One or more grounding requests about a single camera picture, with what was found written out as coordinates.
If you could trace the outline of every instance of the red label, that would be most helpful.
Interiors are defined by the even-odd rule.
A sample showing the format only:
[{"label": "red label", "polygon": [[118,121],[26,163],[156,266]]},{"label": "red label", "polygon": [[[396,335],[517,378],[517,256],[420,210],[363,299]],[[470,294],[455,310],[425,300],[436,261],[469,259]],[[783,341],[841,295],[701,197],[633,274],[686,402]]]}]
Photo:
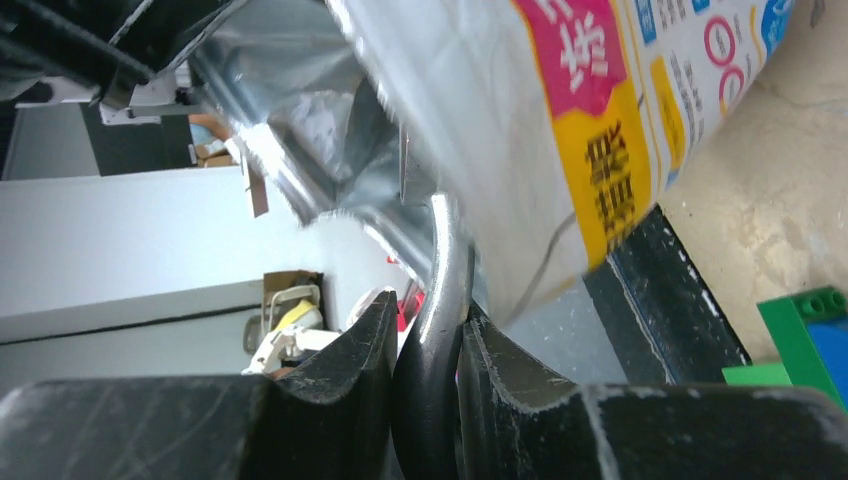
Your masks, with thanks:
[{"label": "red label", "polygon": [[609,0],[514,0],[536,43],[556,118],[574,108],[601,115],[627,80],[615,12]]}]

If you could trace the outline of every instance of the green lego brick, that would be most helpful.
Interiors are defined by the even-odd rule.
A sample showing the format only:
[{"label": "green lego brick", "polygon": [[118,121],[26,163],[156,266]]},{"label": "green lego brick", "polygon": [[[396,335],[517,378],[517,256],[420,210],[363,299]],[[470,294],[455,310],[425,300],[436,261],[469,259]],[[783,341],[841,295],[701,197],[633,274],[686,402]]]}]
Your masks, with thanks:
[{"label": "green lego brick", "polygon": [[820,288],[757,305],[780,352],[793,385],[816,388],[845,408],[807,331],[808,322],[845,315],[845,297],[833,288]]},{"label": "green lego brick", "polygon": [[789,386],[792,380],[782,363],[745,365],[721,369],[728,385]]}]

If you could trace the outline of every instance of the metal rod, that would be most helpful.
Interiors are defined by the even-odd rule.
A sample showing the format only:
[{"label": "metal rod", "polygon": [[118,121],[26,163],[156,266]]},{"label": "metal rod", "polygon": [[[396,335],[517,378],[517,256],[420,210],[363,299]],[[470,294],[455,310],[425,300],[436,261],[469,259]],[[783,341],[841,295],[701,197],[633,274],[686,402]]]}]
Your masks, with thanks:
[{"label": "metal rod", "polygon": [[392,437],[409,480],[458,478],[455,457],[456,364],[468,316],[474,253],[457,205],[430,198],[435,254],[427,298],[411,327],[392,381]]}]

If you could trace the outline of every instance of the white plastic package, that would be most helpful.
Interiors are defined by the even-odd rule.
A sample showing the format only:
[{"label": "white plastic package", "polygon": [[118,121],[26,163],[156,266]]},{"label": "white plastic package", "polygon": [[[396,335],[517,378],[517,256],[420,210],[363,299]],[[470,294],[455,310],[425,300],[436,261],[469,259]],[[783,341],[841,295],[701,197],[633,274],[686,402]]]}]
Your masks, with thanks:
[{"label": "white plastic package", "polygon": [[794,0],[328,0],[456,196],[499,324],[599,265],[713,135]]}]

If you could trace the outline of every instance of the blue lego brick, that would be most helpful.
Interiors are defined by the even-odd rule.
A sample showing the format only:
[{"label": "blue lego brick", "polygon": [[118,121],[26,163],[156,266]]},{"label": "blue lego brick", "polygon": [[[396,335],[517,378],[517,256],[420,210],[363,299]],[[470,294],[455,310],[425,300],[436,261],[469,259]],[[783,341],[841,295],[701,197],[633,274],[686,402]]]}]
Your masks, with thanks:
[{"label": "blue lego brick", "polygon": [[843,402],[848,400],[848,322],[839,319],[807,325],[810,337]]}]

